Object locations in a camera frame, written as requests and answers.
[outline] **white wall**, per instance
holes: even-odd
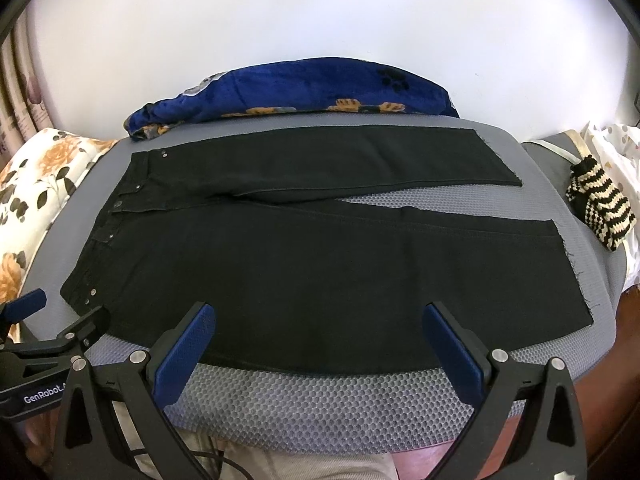
[[[519,139],[636,121],[640,56],[606,0],[33,0],[29,18],[54,122],[89,136],[210,74],[317,56],[417,73]]]

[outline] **beige pants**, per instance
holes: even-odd
[[[114,402],[113,406],[129,447],[143,447],[124,404]],[[177,431],[191,450],[213,452],[217,447],[215,440],[207,435],[185,430]],[[224,450],[226,458],[244,467],[255,480],[398,480],[396,466],[390,454],[288,455],[231,443],[226,443]],[[162,480],[148,455],[137,456],[136,461],[140,471],[151,478]],[[214,465],[211,460],[199,458],[199,461],[210,474],[213,473]],[[245,477],[232,466],[225,464],[220,480],[245,480]]]

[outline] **black cable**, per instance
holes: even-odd
[[[203,456],[204,458],[210,458],[212,460],[215,460],[215,462],[224,462],[225,464],[229,464],[231,467],[241,472],[246,478],[246,480],[255,480],[254,477],[252,477],[244,467],[235,463],[233,460],[228,459],[226,456],[220,456],[217,453],[210,452],[210,451],[194,451],[194,450],[190,450],[190,451],[194,456]],[[146,449],[143,447],[141,447],[140,449],[132,449],[130,453],[132,456],[148,454],[146,452]]]

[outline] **brown wooden surface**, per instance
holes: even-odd
[[[613,348],[575,385],[590,458],[605,447],[640,400],[640,292],[636,287],[620,298],[616,325]],[[517,417],[507,421],[479,478],[500,467],[517,424]],[[449,446],[446,443],[396,453],[394,461],[400,480],[425,478]],[[602,460],[599,468],[603,469]]]

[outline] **blue gripper pad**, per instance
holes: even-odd
[[[422,311],[422,332],[458,398],[478,408],[484,400],[484,373],[434,304]]]
[[[2,317],[5,322],[15,324],[44,308],[46,304],[47,295],[44,290],[34,288],[31,292],[20,296],[20,298],[6,303],[4,310],[2,310]]]
[[[194,304],[173,330],[162,334],[150,350],[146,368],[152,396],[159,408],[178,400],[216,329],[212,306]]]

